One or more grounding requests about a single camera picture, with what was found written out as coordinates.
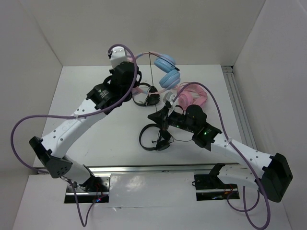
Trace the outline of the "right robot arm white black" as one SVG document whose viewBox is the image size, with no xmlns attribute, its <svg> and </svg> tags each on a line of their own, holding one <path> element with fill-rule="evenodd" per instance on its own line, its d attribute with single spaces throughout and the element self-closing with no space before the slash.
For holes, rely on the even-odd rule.
<svg viewBox="0 0 307 230">
<path fill-rule="evenodd" d="M 284 155 L 263 153 L 227 137 L 220 129 L 210 125 L 207 115 L 198 105 L 190 105 L 184 114 L 172 111 L 165 105 L 161 110 L 148 115 L 159 128 L 173 126 L 192 133 L 193 142 L 200 148 L 220 153 L 241 166 L 238 170 L 218 163 L 209 177 L 211 186 L 241 184 L 260 189 L 270 201 L 281 202 L 293 175 Z"/>
</svg>

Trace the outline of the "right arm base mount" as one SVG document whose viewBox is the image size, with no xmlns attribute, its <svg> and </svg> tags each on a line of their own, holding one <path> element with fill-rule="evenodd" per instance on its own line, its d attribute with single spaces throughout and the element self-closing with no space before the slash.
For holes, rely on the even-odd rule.
<svg viewBox="0 0 307 230">
<path fill-rule="evenodd" d="M 213 178 L 209 174 L 195 174 L 191 185 L 196 190 L 197 201 L 240 199 L 236 184 L 224 184 L 218 178 Z"/>
</svg>

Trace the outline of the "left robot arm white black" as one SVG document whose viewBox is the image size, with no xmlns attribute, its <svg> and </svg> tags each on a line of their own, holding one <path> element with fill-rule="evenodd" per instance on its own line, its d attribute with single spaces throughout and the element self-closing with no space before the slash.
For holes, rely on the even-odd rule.
<svg viewBox="0 0 307 230">
<path fill-rule="evenodd" d="M 109 72 L 110 76 L 103 83 L 87 93 L 71 119 L 66 119 L 44 137 L 32 137 L 29 140 L 30 146 L 52 178 L 64 177 L 76 182 L 84 191 L 90 191 L 102 182 L 87 166 L 73 161 L 66 153 L 92 125 L 132 98 L 131 91 L 139 84 L 136 78 L 142 75 L 137 65 L 127 61 Z"/>
</svg>

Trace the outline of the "pink blue cat-ear headphones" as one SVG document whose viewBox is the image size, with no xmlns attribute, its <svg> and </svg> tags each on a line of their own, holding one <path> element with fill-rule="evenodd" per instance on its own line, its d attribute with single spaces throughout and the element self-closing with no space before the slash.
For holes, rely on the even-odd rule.
<svg viewBox="0 0 307 230">
<path fill-rule="evenodd" d="M 166 54 L 160 54 L 158 52 L 148 51 L 138 54 L 135 58 L 138 59 L 145 54 L 154 55 L 156 57 L 154 65 L 158 67 L 161 71 L 166 73 L 166 75 L 162 77 L 159 81 L 159 85 L 162 89 L 158 92 L 149 92 L 149 90 L 145 91 L 140 87 L 136 87 L 132 90 L 133 95 L 136 95 L 138 93 L 161 94 L 167 90 L 175 88 L 180 83 L 181 81 L 180 72 L 179 69 L 176 67 L 175 60 L 172 57 Z"/>
</svg>

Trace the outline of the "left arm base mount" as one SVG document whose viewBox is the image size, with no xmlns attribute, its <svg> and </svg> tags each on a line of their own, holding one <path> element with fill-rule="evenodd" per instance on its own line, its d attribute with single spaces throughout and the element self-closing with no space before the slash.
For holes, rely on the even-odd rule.
<svg viewBox="0 0 307 230">
<path fill-rule="evenodd" d="M 108 203 L 111 174 L 103 173 L 97 174 L 96 181 L 89 187 L 81 186 L 80 184 L 72 181 L 73 186 L 68 183 L 65 192 L 64 203 L 75 204 L 74 191 L 76 193 L 78 202 L 80 204 L 95 203 Z"/>
</svg>

